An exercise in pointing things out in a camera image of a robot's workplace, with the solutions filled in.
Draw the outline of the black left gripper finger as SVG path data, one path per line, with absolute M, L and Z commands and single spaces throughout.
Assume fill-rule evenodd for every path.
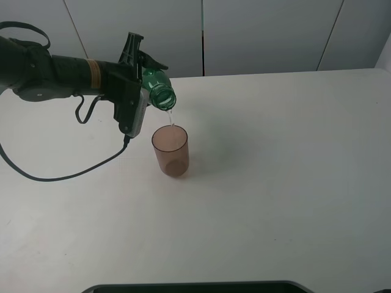
M 147 53 L 138 50 L 138 55 L 137 55 L 137 72 L 142 73 L 142 69 L 153 69 L 153 70 L 168 70 L 169 67 L 159 63 L 156 61 L 154 58 L 152 58 L 150 55 Z
M 139 59 L 140 44 L 143 39 L 143 36 L 129 32 L 119 58 L 119 63 L 136 66 Z

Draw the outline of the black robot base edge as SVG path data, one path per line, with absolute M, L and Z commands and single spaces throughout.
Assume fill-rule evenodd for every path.
M 99 284 L 85 292 L 310 292 L 293 281 L 234 281 L 209 283 Z

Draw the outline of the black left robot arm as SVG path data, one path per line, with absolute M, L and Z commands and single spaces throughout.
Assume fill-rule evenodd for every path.
M 56 56 L 39 43 L 3 37 L 1 86 L 28 102 L 99 96 L 114 104 L 120 131 L 135 135 L 141 82 L 130 65 Z

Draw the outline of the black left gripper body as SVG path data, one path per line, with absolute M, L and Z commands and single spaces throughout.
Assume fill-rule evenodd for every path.
M 114 120 L 121 132 L 134 132 L 141 102 L 141 82 L 129 65 L 106 62 L 104 98 L 114 104 Z

